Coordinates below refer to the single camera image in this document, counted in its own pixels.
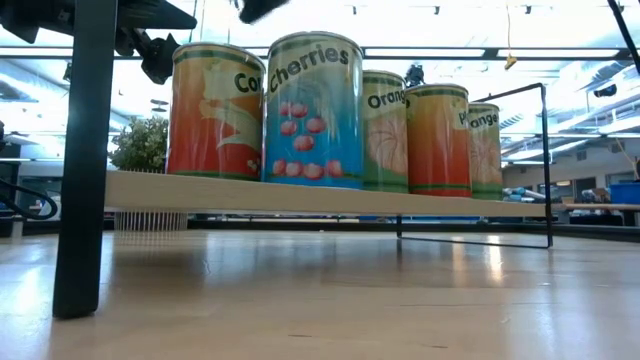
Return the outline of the wooden shelf with black frame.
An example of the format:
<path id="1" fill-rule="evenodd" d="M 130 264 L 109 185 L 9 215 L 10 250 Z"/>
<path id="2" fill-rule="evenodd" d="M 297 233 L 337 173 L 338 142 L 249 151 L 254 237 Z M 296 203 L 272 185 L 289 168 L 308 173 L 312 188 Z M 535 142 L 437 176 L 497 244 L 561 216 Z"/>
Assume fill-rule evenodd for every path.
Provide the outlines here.
<path id="1" fill-rule="evenodd" d="M 92 315 L 99 305 L 104 212 L 225 211 L 348 215 L 534 216 L 552 204 L 109 171 L 106 168 L 118 0 L 74 0 L 72 77 L 52 314 Z"/>

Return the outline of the pineapple label can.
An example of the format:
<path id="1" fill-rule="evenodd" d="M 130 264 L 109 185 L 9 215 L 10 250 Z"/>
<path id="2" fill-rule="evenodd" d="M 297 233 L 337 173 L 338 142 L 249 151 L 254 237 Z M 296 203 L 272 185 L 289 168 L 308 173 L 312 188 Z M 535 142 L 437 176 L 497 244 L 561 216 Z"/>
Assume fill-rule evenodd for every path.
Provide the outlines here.
<path id="1" fill-rule="evenodd" d="M 412 194 L 472 195 L 468 91 L 455 84 L 407 89 L 408 184 Z"/>

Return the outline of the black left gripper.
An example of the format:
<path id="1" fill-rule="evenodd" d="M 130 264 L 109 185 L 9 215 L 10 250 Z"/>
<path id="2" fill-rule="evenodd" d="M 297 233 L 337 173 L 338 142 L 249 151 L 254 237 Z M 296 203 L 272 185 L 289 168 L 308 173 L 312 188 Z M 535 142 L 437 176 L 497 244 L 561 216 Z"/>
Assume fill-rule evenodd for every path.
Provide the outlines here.
<path id="1" fill-rule="evenodd" d="M 0 25 L 27 43 L 41 28 L 71 35 L 74 0 L 0 0 Z M 174 37 L 151 39 L 144 29 L 194 29 L 197 20 L 167 0 L 118 0 L 117 53 L 142 58 L 141 68 L 155 84 L 173 74 Z"/>

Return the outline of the orange label can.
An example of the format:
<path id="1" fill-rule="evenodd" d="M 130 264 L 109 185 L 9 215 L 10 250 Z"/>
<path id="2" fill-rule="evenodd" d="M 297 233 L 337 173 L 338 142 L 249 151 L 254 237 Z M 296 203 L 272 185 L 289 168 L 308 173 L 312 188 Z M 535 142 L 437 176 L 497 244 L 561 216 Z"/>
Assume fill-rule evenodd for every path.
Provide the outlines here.
<path id="1" fill-rule="evenodd" d="M 404 79 L 397 74 L 382 70 L 363 72 L 363 188 L 366 190 L 408 192 L 404 87 Z"/>
<path id="2" fill-rule="evenodd" d="M 503 199 L 499 107 L 490 103 L 469 104 L 470 175 L 472 197 Z"/>

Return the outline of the blue storage bin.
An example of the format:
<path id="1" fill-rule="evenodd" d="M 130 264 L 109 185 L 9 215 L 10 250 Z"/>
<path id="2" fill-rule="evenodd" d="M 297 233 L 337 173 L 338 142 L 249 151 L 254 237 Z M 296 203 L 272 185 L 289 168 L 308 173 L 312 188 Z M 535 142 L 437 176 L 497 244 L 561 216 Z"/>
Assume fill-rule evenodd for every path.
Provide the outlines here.
<path id="1" fill-rule="evenodd" d="M 613 204 L 640 205 L 640 182 L 612 184 L 610 197 Z"/>

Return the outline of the black overhead light bar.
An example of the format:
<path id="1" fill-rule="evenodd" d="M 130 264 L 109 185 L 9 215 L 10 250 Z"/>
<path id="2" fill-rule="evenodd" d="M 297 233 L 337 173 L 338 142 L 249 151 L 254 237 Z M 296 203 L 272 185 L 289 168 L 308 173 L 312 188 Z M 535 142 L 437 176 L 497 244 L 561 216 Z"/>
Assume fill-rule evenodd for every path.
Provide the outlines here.
<path id="1" fill-rule="evenodd" d="M 373 47 L 362 48 L 371 60 L 506 60 L 509 55 L 524 61 L 630 61 L 625 48 L 500 48 L 500 47 Z M 3 46 L 1 58 L 70 59 L 71 47 Z"/>

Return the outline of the green plant in slatted pot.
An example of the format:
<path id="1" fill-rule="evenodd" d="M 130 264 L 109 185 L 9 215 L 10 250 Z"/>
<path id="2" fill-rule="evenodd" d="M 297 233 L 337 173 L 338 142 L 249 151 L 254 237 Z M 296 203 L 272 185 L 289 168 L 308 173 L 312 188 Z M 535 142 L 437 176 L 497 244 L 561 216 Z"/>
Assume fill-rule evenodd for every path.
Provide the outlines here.
<path id="1" fill-rule="evenodd" d="M 110 163 L 120 171 L 164 174 L 169 121 L 163 117 L 132 118 L 111 140 Z M 162 210 L 130 210 L 114 214 L 118 231 L 169 232 L 188 227 L 188 214 Z"/>

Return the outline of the light blue rolled bundle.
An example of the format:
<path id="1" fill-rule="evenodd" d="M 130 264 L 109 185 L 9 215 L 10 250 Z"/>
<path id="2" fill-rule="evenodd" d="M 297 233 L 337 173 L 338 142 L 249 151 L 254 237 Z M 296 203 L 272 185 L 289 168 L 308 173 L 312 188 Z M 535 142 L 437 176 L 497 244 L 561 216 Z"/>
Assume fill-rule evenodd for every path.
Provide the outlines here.
<path id="1" fill-rule="evenodd" d="M 542 201 L 546 199 L 546 196 L 534 192 L 532 190 L 528 190 L 524 187 L 516 187 L 516 188 L 504 188 L 503 189 L 503 200 L 504 201 L 513 201 L 513 202 L 534 202 L 534 201 Z"/>

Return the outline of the corn label can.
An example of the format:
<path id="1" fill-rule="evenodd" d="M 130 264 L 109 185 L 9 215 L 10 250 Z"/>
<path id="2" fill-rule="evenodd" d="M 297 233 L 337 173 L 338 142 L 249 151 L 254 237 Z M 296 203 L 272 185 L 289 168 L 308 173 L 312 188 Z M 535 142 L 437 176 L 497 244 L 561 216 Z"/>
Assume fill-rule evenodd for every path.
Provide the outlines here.
<path id="1" fill-rule="evenodd" d="M 257 56 L 233 45 L 174 52 L 168 174 L 260 179 L 264 75 Z"/>

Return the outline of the cherries label can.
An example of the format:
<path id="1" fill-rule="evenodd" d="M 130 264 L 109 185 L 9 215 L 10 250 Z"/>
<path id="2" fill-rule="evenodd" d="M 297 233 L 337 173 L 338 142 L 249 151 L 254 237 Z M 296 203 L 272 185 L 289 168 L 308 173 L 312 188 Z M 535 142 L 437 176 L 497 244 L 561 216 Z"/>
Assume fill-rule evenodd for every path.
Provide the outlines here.
<path id="1" fill-rule="evenodd" d="M 361 189 L 363 52 L 323 31 L 276 40 L 268 52 L 265 182 Z"/>

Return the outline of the wooden background table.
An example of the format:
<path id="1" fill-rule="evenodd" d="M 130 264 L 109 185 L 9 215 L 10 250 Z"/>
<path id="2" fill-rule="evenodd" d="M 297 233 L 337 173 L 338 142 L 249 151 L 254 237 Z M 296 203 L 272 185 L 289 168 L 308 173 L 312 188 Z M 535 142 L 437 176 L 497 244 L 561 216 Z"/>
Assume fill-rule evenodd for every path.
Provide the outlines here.
<path id="1" fill-rule="evenodd" d="M 573 210 L 607 210 L 607 211 L 629 211 L 640 212 L 640 205 L 637 204 L 586 204 L 586 203 L 572 203 L 572 204 L 552 204 L 552 210 L 554 211 L 573 211 Z"/>

